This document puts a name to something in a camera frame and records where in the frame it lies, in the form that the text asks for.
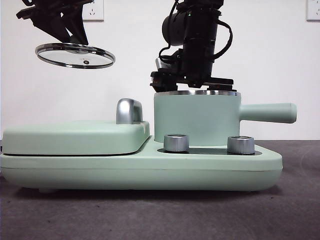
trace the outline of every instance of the white wall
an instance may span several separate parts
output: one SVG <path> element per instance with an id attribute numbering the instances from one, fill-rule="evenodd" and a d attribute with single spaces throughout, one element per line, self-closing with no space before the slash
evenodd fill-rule
<path id="1" fill-rule="evenodd" d="M 150 73 L 166 45 L 161 33 L 173 0 L 105 0 L 105 21 L 85 24 L 91 45 L 111 51 L 111 68 L 63 68 L 37 59 L 37 45 L 56 42 L 15 14 L 20 0 L 1 0 L 1 130 L 14 125 L 114 120 L 120 98 L 142 102 L 153 131 Z M 256 139 L 320 139 L 320 23 L 306 22 L 305 0 L 226 0 L 221 20 L 232 48 L 213 75 L 233 78 L 244 104 L 293 102 L 295 124 L 243 122 Z M 227 41 L 219 28 L 216 49 Z"/>

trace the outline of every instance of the chrome handle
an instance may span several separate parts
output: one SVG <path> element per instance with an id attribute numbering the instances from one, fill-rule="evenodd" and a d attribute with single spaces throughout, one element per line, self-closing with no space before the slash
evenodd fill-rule
<path id="1" fill-rule="evenodd" d="M 116 106 L 116 124 L 133 124 L 142 122 L 142 105 L 139 101 L 123 98 Z"/>

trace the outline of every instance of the appliance base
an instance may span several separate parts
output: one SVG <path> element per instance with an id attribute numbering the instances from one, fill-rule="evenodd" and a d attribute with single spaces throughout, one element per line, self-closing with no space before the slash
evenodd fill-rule
<path id="1" fill-rule="evenodd" d="M 60 189 L 260 191 L 272 187 L 283 168 L 280 154 L 257 145 L 255 150 L 260 152 L 257 155 L 158 151 L 162 148 L 152 136 L 133 154 L 2 154 L 1 172 L 13 184 L 42 192 Z M 227 147 L 205 148 L 222 151 Z"/>

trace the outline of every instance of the gray floor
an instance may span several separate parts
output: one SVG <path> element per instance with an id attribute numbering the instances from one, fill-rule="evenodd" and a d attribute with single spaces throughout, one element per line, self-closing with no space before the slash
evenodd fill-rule
<path id="1" fill-rule="evenodd" d="M 320 141 L 260 141 L 283 156 L 261 192 L 40 194 L 1 178 L 2 240 L 320 240 Z"/>

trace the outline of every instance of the glass pot lid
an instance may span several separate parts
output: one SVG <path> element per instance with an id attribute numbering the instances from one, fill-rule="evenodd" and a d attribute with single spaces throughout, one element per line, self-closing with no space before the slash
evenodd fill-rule
<path id="1" fill-rule="evenodd" d="M 111 67 L 116 57 L 106 50 L 74 43 L 47 43 L 36 47 L 42 61 L 67 68 L 102 69 Z"/>

